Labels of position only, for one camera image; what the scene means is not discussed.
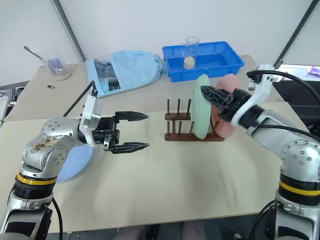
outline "yellow ring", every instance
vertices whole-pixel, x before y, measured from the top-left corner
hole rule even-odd
[[[30,179],[26,179],[23,176],[20,175],[20,172],[18,172],[18,174],[16,175],[16,178],[24,183],[24,184],[28,184],[28,185],[49,185],[49,184],[54,184],[57,181],[57,178],[52,179],[52,180],[45,180],[45,181],[38,181],[38,180],[30,180]]]
[[[289,186],[282,181],[280,181],[280,186],[283,187],[284,189],[292,192],[292,193],[295,193],[295,194],[300,194],[300,195],[305,195],[305,196],[320,195],[320,190],[301,190],[301,189]]]

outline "robotic arm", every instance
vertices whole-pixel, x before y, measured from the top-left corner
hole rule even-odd
[[[203,96],[218,107],[219,116],[247,134],[282,161],[276,207],[270,208],[266,226],[269,239],[290,236],[318,240],[320,234],[320,141],[281,126],[295,126],[281,115],[257,104],[269,94],[272,75],[247,73],[256,85],[253,96],[241,89],[232,93],[202,86]]]
[[[125,142],[118,145],[121,120],[139,121],[148,118],[139,112],[116,112],[101,117],[101,103],[96,91],[87,96],[81,119],[57,117],[47,121],[40,134],[22,152],[22,166],[8,198],[5,216],[0,225],[1,240],[45,240],[52,210],[53,188],[68,153],[75,146],[88,143],[103,145],[113,154],[132,153],[148,144]]]

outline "metal pole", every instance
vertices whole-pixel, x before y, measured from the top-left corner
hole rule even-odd
[[[282,50],[282,52],[280,53],[280,56],[278,57],[278,59],[275,61],[274,63],[274,68],[278,69],[280,67],[280,65],[284,62],[284,58],[287,55],[290,47],[292,46],[292,44],[295,42],[295,40],[297,39],[298,35],[300,34],[300,32],[302,31],[302,29],[304,28],[304,26],[306,25],[307,21],[309,20],[309,18],[311,17],[312,13],[315,11],[318,3],[320,0],[313,0],[310,4],[310,6],[308,7],[308,9],[306,10],[305,14],[303,15],[299,25],[296,27],[295,31],[293,32],[292,36],[290,37],[289,41],[287,42],[287,44],[285,45],[284,49]]]
[[[61,3],[59,0],[51,0],[51,3],[54,7],[54,10],[56,12],[56,14],[58,15],[63,27],[64,27],[64,30],[79,58],[80,61],[82,61],[83,63],[86,61],[86,57],[78,43],[78,40],[74,34],[74,31],[72,30],[71,26],[70,26],[70,23],[67,19],[67,16],[65,14],[65,11],[64,9],[62,8],[61,6]]]

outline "blue plate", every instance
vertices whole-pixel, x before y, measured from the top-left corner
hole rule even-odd
[[[88,144],[71,149],[56,180],[65,182],[79,174],[89,163],[94,150]]]

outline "white wall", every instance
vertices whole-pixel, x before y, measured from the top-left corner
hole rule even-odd
[[[0,86],[29,81],[41,66],[24,45],[57,48],[67,64],[80,62],[50,0],[0,0]]]
[[[258,64],[274,63],[311,0],[60,0],[87,58],[147,50],[185,37],[227,41]]]
[[[320,66],[319,25],[320,4],[284,58],[284,63]]]
[[[187,36],[228,41],[258,64],[274,63],[311,0],[60,0],[87,59],[147,50]],[[78,63],[50,0],[0,0],[0,86],[31,80],[39,61],[26,52],[58,48]]]

